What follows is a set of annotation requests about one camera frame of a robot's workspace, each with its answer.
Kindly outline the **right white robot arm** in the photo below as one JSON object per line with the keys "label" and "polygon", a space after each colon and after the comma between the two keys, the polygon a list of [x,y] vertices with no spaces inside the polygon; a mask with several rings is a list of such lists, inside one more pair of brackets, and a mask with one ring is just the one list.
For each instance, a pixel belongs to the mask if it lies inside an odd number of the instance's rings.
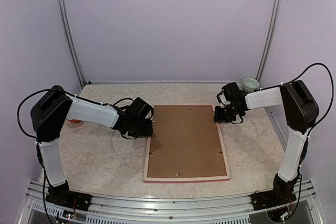
{"label": "right white robot arm", "polygon": [[215,107],[214,121],[217,123],[236,124],[237,118],[243,121],[246,111],[283,107],[289,133],[277,176],[286,183],[294,180],[303,159],[304,143],[319,115],[319,107],[304,82],[297,80],[251,93],[243,92],[232,82],[223,86],[216,98],[220,103]]}

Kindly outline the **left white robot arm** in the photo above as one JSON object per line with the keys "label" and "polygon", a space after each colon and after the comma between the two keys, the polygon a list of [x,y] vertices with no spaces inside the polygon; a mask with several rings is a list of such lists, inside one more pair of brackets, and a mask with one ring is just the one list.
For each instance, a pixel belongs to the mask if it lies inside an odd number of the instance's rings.
{"label": "left white robot arm", "polygon": [[66,206],[73,201],[73,193],[66,183],[62,168],[59,137],[66,120],[101,125],[120,132],[124,138],[148,137],[153,134],[154,108],[137,97],[130,105],[91,101],[65,91],[55,85],[33,106],[30,115],[41,152],[43,166],[50,184],[55,187],[53,197]]}

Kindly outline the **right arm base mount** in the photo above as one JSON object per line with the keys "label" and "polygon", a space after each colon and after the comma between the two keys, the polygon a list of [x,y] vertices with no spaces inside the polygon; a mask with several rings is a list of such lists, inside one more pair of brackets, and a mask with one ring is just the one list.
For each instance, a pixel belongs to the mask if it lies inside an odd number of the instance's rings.
{"label": "right arm base mount", "polygon": [[299,175],[297,175],[293,180],[285,182],[278,176],[278,174],[276,174],[272,190],[263,192],[255,191],[251,195],[253,209],[262,210],[295,201],[297,198],[294,192],[294,186],[298,179]]}

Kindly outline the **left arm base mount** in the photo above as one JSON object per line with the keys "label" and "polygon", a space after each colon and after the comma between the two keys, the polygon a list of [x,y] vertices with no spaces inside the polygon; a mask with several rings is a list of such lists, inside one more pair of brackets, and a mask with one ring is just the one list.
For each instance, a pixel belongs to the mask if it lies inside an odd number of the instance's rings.
{"label": "left arm base mount", "polygon": [[82,211],[88,211],[91,199],[90,194],[70,190],[67,180],[60,186],[50,186],[46,196],[47,202]]}

